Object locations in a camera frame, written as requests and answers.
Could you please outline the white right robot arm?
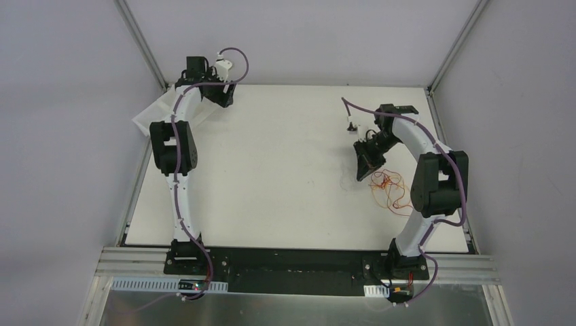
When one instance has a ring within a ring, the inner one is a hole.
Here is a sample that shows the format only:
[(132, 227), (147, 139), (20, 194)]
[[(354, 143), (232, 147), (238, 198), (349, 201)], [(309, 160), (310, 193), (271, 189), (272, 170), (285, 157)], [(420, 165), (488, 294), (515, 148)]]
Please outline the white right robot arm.
[(383, 104), (373, 115), (378, 132), (365, 134), (353, 145), (356, 179), (362, 181), (383, 167), (385, 153), (397, 144), (405, 145), (416, 160), (410, 188), (411, 215), (374, 270), (389, 278), (427, 280), (423, 249), (437, 224), (454, 225), (448, 216), (464, 209), (469, 157), (438, 141), (419, 122), (419, 112), (411, 105)]

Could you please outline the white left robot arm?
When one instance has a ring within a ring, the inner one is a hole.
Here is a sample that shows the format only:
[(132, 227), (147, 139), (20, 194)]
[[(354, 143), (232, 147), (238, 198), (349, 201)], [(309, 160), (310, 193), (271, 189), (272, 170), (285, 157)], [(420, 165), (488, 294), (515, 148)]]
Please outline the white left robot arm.
[(218, 54), (210, 65), (203, 56), (189, 56), (186, 69), (171, 88), (175, 99), (168, 114), (149, 125), (156, 168), (164, 175), (173, 207), (173, 240), (166, 254), (165, 274), (208, 272), (199, 218), (190, 198), (192, 174), (198, 150), (192, 134), (192, 117), (204, 99), (226, 108), (233, 102), (235, 84), (230, 83), (231, 61)]

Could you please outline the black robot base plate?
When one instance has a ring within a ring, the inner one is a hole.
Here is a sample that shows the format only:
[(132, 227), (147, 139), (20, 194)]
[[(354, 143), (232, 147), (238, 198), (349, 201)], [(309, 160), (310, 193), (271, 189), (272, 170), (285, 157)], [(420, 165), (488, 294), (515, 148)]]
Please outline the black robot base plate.
[(375, 272), (386, 253), (208, 247), (204, 250), (208, 272), (173, 275), (225, 285), (231, 293), (328, 296), (361, 296), (367, 285), (384, 281), (402, 285), (418, 280), (389, 278)]

